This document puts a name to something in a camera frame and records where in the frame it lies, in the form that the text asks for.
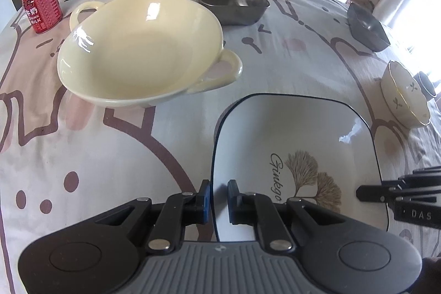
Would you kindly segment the person right hand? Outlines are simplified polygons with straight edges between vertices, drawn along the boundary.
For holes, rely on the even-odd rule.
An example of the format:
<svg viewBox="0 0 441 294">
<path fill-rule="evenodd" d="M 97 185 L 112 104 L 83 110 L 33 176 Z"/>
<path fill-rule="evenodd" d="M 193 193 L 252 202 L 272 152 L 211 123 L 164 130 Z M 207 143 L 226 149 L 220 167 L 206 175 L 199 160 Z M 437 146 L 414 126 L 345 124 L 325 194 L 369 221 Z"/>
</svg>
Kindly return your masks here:
<svg viewBox="0 0 441 294">
<path fill-rule="evenodd" d="M 441 293 L 441 257 L 427 257 L 422 260 L 422 271 L 411 293 Z"/>
</svg>

